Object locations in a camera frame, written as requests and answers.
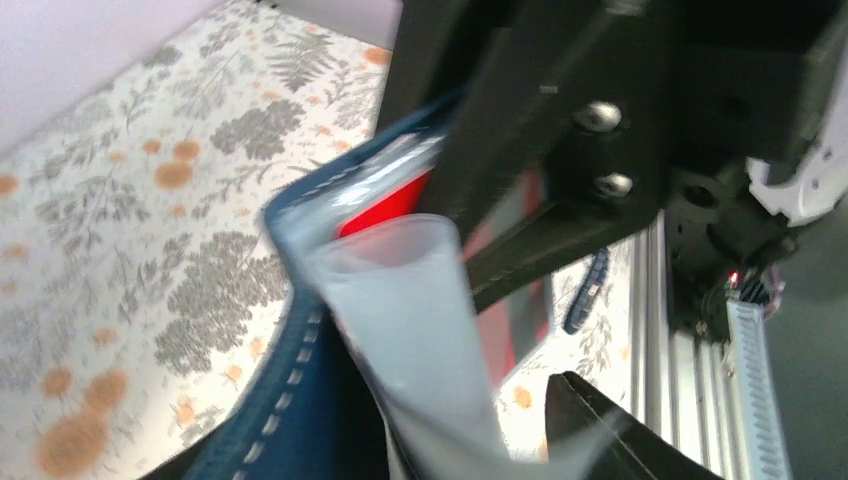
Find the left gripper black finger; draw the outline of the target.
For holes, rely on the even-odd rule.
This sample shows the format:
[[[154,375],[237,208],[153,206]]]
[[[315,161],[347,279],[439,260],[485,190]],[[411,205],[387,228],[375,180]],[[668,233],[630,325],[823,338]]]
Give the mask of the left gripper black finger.
[[[548,378],[545,434],[555,479],[708,480],[671,446],[575,372]]]

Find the red credit card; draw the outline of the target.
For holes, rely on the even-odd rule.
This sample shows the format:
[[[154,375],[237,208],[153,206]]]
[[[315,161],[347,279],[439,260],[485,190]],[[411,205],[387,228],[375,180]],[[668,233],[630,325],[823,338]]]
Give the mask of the red credit card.
[[[340,237],[414,211],[453,218],[478,311],[483,351],[500,384],[540,342],[548,327],[552,268],[541,262],[541,216],[547,186],[534,168],[440,165],[391,190],[341,224]]]

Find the blue card holder wallet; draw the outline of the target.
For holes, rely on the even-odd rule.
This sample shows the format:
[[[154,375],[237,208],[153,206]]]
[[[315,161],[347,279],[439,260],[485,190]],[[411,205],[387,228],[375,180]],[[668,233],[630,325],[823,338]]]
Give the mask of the blue card holder wallet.
[[[429,479],[431,464],[409,455],[382,415],[368,378],[323,299],[306,281],[305,251],[285,214],[356,183],[391,142],[433,138],[449,123],[455,93],[394,122],[375,138],[276,196],[265,222],[289,275],[290,309],[269,360],[235,415],[198,446],[157,468],[157,479]]]

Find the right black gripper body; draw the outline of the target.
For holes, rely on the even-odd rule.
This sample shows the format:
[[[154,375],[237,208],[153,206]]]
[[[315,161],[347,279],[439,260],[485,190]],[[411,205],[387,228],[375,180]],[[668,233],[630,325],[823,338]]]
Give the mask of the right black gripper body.
[[[681,147],[665,240],[669,324],[730,338],[730,297],[797,251],[802,217],[754,193],[787,185],[817,145],[847,37],[843,1],[688,1],[678,62]]]

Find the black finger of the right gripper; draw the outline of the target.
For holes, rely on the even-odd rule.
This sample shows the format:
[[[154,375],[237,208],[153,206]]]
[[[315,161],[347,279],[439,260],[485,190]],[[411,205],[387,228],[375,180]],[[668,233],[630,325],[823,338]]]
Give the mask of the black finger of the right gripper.
[[[378,126],[455,93],[435,167],[541,170],[553,272],[662,209],[681,24],[678,1],[406,1]]]

